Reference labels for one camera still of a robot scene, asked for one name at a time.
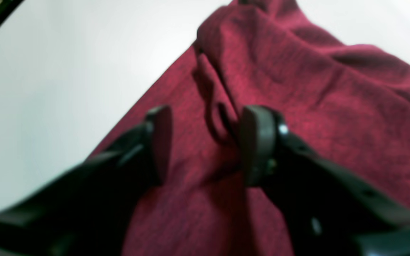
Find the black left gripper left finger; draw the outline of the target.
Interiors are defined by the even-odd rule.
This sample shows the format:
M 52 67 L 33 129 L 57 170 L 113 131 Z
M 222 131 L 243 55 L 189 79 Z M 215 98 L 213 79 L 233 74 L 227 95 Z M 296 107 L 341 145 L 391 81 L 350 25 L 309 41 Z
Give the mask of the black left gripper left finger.
M 0 211 L 0 256 L 120 256 L 138 201 L 167 176 L 171 107 L 158 106 L 107 149 Z

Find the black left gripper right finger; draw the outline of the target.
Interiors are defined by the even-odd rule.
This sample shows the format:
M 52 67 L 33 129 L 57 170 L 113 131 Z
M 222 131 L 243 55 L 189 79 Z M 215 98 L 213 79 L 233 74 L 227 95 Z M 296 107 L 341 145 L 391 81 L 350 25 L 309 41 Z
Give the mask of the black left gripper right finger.
M 410 209 L 319 156 L 281 113 L 245 106 L 240 152 L 245 185 L 283 214 L 296 256 L 410 256 Z

